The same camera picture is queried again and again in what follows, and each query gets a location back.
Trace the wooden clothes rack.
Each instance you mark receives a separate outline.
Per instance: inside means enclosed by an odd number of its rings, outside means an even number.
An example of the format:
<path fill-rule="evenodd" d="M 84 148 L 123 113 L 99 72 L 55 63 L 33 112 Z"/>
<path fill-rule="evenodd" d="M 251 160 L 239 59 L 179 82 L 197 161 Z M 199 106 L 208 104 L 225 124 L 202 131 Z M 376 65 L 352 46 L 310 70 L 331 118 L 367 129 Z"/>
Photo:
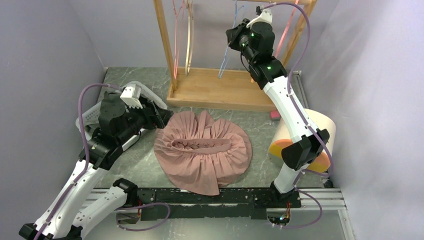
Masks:
<path fill-rule="evenodd" d="M 153 2 L 167 66 L 171 75 L 166 100 L 172 106 L 227 110 L 275 110 L 269 97 L 253 84 L 249 74 L 229 70 L 222 78 L 216 68 L 192 68 L 188 74 L 178 66 L 176 47 L 171 47 L 163 3 Z"/>

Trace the pink pleated skirt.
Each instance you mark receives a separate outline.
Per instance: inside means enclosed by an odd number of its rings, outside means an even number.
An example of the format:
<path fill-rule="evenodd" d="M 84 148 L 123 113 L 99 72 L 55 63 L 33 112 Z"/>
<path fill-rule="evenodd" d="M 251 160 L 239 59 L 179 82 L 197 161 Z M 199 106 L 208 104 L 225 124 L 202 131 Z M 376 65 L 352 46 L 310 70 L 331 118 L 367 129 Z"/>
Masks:
<path fill-rule="evenodd" d="M 154 154 L 170 182 L 192 193 L 217 196 L 250 166 L 253 150 L 246 132 L 207 111 L 175 113 L 156 131 Z"/>

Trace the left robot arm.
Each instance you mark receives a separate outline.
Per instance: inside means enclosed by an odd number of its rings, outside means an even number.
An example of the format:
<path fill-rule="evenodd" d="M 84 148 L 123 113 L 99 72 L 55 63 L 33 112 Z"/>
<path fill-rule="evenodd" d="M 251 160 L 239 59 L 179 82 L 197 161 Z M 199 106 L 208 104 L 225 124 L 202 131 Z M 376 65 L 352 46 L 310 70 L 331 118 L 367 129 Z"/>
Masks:
<path fill-rule="evenodd" d="M 88 207 L 83 203 L 141 134 L 162 129 L 172 114 L 150 90 L 105 93 L 76 120 L 85 143 L 65 186 L 41 217 L 20 228 L 19 235 L 26 240 L 83 240 L 116 209 L 136 206 L 140 202 L 138 187 L 124 178 Z"/>

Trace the beige wooden hanger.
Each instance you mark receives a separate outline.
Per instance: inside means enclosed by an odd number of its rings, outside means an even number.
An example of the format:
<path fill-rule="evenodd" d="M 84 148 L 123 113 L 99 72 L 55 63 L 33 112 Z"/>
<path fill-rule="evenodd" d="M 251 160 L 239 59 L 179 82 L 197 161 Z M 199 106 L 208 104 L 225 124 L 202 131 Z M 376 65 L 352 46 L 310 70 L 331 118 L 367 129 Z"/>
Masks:
<path fill-rule="evenodd" d="M 186 48 L 186 58 L 184 65 L 185 76 L 190 74 L 192 59 L 193 59 L 193 49 L 194 49 L 194 4 L 192 0 L 186 1 L 186 9 L 188 12 L 188 21 L 187 21 L 187 48 Z"/>

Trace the thick pink plastic hanger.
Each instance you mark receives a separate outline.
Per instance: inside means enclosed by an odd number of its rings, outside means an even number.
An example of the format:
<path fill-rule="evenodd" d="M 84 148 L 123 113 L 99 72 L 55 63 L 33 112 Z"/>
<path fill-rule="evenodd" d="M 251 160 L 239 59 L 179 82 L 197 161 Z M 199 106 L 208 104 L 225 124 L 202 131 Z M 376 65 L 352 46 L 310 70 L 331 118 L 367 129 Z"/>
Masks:
<path fill-rule="evenodd" d="M 278 42 L 277 48 L 276 48 L 275 53 L 274 53 L 274 56 L 275 56 L 276 58 L 279 56 L 279 54 L 280 54 L 280 52 L 281 52 L 281 50 L 282 50 L 283 43 L 284 43 L 284 41 L 285 41 L 285 38 L 287 37 L 287 34 L 288 34 L 288 31 L 289 31 L 289 28 L 290 28 L 290 26 L 291 26 L 291 23 L 292 23 L 292 20 L 293 20 L 293 17 L 294 17 L 294 14 L 295 14 L 295 12 L 296 12 L 296 9 L 297 9 L 296 7 L 294 7 L 294 8 L 292 9 L 292 12 L 291 12 L 291 14 L 290 14 L 290 17 L 288 18 L 287 24 L 286 24 L 286 26 L 285 26 L 285 28 L 284 28 L 284 31 L 283 31 L 283 32 L 282 32 L 282 34 L 281 34 L 281 37 L 280 37 L 280 39 L 279 39 L 279 42 Z"/>

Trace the black base frame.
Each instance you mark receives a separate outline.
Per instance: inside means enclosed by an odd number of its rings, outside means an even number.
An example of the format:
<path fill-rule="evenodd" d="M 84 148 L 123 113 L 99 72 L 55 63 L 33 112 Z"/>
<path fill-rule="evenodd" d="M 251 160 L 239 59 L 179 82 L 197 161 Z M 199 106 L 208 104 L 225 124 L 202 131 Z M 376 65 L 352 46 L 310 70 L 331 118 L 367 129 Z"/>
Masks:
<path fill-rule="evenodd" d="M 120 178 L 113 187 L 127 194 L 125 208 L 141 206 L 140 220 L 200 218 L 268 219 L 270 209 L 300 208 L 298 191 L 279 193 L 272 187 L 220 188 L 218 195 L 202 195 L 179 188 L 140 188 Z"/>

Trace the small pink block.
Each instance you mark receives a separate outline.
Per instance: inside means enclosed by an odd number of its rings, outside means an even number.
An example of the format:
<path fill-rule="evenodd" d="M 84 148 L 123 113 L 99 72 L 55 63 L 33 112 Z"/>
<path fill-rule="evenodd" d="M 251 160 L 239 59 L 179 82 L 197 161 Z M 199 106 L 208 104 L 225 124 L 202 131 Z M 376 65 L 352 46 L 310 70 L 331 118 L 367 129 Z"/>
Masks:
<path fill-rule="evenodd" d="M 281 115 L 277 110 L 271 111 L 269 113 L 270 119 L 273 122 L 279 121 L 281 119 Z"/>

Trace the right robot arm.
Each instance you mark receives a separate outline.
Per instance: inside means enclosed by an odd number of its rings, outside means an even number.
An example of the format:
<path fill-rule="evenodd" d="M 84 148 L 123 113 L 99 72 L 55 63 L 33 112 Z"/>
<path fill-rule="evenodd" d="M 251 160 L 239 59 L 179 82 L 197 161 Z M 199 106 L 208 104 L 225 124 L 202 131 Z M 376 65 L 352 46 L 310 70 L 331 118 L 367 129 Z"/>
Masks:
<path fill-rule="evenodd" d="M 310 119 L 292 90 L 292 75 L 273 56 L 275 34 L 270 23 L 244 19 L 225 35 L 228 47 L 246 59 L 251 78 L 271 99 L 288 129 L 291 144 L 281 150 L 283 166 L 270 185 L 269 197 L 275 207 L 282 207 L 300 175 L 322 152 L 328 152 L 330 133 Z"/>

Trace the blue wire hanger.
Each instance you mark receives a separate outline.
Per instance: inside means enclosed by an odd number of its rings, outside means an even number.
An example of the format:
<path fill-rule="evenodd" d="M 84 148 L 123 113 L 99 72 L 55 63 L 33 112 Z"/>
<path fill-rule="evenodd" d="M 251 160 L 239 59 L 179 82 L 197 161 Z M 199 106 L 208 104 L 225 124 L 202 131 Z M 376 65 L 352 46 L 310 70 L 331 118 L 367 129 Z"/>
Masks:
<path fill-rule="evenodd" d="M 234 18 L 233 18 L 233 24 L 231 27 L 232 29 L 236 26 L 238 14 L 242 8 L 244 8 L 244 5 L 238 6 L 238 1 L 235 0 L 234 1 Z M 218 71 L 218 75 L 217 75 L 219 79 L 222 78 L 229 62 L 228 51 L 229 51 L 229 46 L 227 45 L 225 48 L 224 56 L 223 56 L 223 59 Z"/>

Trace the white plastic laundry basket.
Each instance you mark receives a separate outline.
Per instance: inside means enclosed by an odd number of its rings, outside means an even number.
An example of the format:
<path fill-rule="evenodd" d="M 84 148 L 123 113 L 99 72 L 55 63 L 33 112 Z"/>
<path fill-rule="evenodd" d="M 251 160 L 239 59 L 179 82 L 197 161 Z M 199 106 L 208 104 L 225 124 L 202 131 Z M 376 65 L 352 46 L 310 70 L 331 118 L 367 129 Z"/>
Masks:
<path fill-rule="evenodd" d="M 120 96 L 124 90 L 125 87 L 129 86 L 129 85 L 138 85 L 141 87 L 141 93 L 140 93 L 140 97 L 139 100 L 141 102 L 141 100 L 152 100 L 159 108 L 167 110 L 168 106 L 165 104 L 165 102 L 158 96 L 156 95 L 152 90 L 150 90 L 147 86 L 145 86 L 144 84 L 138 82 L 138 81 L 131 81 L 128 84 L 124 85 L 123 87 L 119 87 L 116 85 L 112 85 L 112 84 L 105 84 L 105 83 L 93 83 L 88 85 L 87 87 L 85 87 L 78 99 L 78 110 L 81 111 L 82 110 L 82 101 L 84 98 L 85 93 L 93 87 L 101 87 L 101 88 L 112 88 L 114 89 L 114 93 L 119 95 L 119 100 L 121 102 L 123 102 L 120 99 Z M 142 109 L 134 109 L 134 108 L 129 108 L 126 104 L 126 109 L 127 111 L 136 111 L 137 113 L 142 113 Z M 86 112 L 78 113 L 78 118 L 75 121 L 75 124 L 78 128 L 79 131 L 81 131 L 82 129 L 85 129 L 86 126 L 91 125 L 91 124 L 95 124 L 95 123 L 99 123 L 99 117 L 101 116 L 101 103 L 98 102 L 97 104 L 95 104 L 93 107 L 91 107 L 90 109 L 88 109 Z"/>

